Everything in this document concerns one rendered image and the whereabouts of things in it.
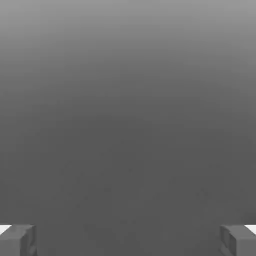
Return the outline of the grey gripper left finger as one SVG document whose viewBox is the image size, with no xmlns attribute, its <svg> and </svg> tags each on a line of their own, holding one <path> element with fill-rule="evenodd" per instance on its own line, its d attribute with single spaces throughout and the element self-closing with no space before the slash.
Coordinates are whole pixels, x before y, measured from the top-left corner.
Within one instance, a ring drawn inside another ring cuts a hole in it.
<svg viewBox="0 0 256 256">
<path fill-rule="evenodd" d="M 37 226 L 0 224 L 0 256 L 38 256 Z"/>
</svg>

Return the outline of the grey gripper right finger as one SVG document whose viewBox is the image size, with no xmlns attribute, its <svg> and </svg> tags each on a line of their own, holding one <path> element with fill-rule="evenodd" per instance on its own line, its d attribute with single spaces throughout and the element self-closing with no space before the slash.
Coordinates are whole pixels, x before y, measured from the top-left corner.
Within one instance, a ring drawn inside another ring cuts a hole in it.
<svg viewBox="0 0 256 256">
<path fill-rule="evenodd" d="M 221 225 L 219 237 L 223 256 L 256 256 L 256 224 Z"/>
</svg>

